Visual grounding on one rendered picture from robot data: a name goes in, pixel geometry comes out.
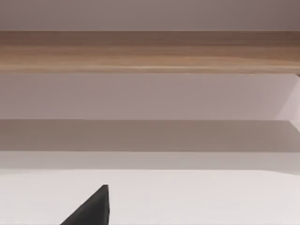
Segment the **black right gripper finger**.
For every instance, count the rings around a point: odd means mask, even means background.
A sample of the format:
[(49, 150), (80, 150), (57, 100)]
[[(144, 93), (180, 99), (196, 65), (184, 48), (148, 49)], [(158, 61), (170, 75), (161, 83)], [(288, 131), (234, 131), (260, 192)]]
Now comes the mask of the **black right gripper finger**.
[(60, 225), (109, 225), (109, 187), (102, 185)]

